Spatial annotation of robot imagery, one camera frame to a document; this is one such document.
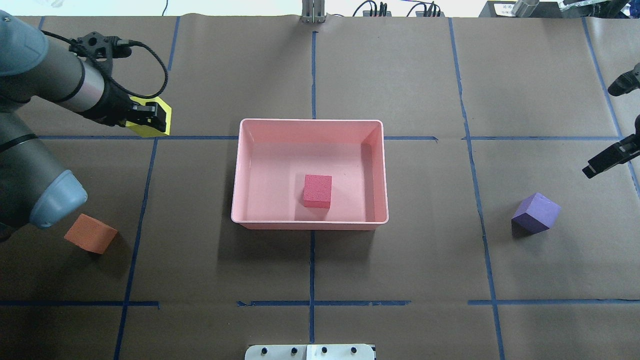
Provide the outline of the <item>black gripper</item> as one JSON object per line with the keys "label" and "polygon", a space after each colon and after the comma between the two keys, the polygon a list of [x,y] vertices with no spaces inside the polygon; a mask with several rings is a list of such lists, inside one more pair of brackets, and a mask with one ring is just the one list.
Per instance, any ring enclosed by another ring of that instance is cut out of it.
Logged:
{"label": "black gripper", "polygon": [[102,75],[85,75],[82,91],[87,99],[87,109],[82,112],[85,119],[101,125],[119,126],[131,110],[134,117],[151,117],[131,121],[132,132],[168,132],[167,111],[160,103],[134,104],[123,89]]}

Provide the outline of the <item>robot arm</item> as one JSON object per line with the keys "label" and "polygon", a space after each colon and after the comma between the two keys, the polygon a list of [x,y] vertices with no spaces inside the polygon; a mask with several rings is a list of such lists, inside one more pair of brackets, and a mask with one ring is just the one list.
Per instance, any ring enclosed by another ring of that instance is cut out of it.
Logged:
{"label": "robot arm", "polygon": [[[142,48],[163,80],[150,95],[114,79],[114,60]],[[1,240],[25,226],[46,230],[82,207],[88,193],[46,146],[22,109],[35,98],[98,125],[133,127],[143,137],[170,133],[171,109],[160,95],[169,69],[150,46],[93,31],[67,38],[1,12]]]}

